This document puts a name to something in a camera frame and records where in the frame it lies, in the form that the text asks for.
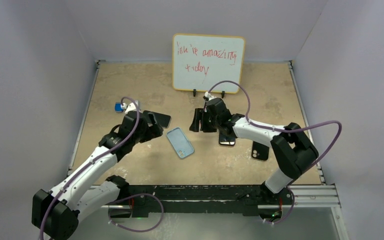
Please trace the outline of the light blue phone case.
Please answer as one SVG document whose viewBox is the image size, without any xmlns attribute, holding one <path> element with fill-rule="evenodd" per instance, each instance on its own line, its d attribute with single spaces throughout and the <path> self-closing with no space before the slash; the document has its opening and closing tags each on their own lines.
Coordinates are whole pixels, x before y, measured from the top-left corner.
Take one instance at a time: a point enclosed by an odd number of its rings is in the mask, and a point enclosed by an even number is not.
<svg viewBox="0 0 384 240">
<path fill-rule="evenodd" d="M 184 159 L 195 152 L 194 147 L 180 127 L 169 130 L 166 136 L 180 159 Z"/>
</svg>

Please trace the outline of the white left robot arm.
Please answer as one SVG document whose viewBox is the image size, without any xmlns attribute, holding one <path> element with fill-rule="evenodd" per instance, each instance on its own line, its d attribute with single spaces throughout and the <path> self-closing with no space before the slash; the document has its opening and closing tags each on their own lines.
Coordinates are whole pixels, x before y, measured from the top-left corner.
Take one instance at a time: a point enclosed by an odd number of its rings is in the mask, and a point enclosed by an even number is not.
<svg viewBox="0 0 384 240">
<path fill-rule="evenodd" d="M 52 189 L 38 190 L 32 199 L 31 222 L 39 239 L 69 239 L 79 223 L 106 204 L 133 203 L 146 192 L 132 194 L 130 184 L 112 175 L 97 188 L 91 186 L 107 170 L 128 155 L 136 144 L 161 137 L 163 127 L 153 112 L 127 110 L 122 123 L 104 135 L 92 154 L 72 174 Z"/>
</svg>

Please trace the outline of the black smartphone with purple edge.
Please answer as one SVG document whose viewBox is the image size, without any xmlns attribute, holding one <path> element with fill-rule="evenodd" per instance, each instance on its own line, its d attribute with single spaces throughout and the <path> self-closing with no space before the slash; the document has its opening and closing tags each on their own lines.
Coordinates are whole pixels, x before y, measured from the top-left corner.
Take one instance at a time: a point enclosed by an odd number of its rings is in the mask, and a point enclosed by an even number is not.
<svg viewBox="0 0 384 240">
<path fill-rule="evenodd" d="M 224 147 L 233 147 L 236 144 L 236 138 L 234 136 L 227 136 L 221 132 L 218 135 L 218 144 Z"/>
</svg>

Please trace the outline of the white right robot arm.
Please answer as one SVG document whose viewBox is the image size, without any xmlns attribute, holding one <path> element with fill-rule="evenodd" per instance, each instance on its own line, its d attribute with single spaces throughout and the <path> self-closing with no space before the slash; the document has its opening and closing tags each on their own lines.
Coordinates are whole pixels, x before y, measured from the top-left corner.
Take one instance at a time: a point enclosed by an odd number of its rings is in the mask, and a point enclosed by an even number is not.
<svg viewBox="0 0 384 240">
<path fill-rule="evenodd" d="M 251 140 L 254 146 L 262 148 L 256 156 L 263 161 L 273 151 L 278 168 L 262 183 L 260 191 L 262 200 L 268 204 L 278 200 L 280 191 L 297 180 L 319 157 L 318 150 L 297 123 L 280 126 L 252 122 L 244 114 L 231 113 L 219 97 L 205 98 L 204 107 L 194 110 L 189 129 Z"/>
</svg>

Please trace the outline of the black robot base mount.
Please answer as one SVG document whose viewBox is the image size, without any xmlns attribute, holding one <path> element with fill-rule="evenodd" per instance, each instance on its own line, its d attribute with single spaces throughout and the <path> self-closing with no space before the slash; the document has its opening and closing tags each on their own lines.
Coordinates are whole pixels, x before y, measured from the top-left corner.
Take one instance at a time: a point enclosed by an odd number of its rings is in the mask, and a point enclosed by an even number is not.
<svg viewBox="0 0 384 240">
<path fill-rule="evenodd" d="M 150 213 L 241 214 L 278 220 L 294 204 L 290 189 L 277 194 L 262 185 L 128 185 L 124 186 L 112 206 L 123 206 L 134 218 Z"/>
</svg>

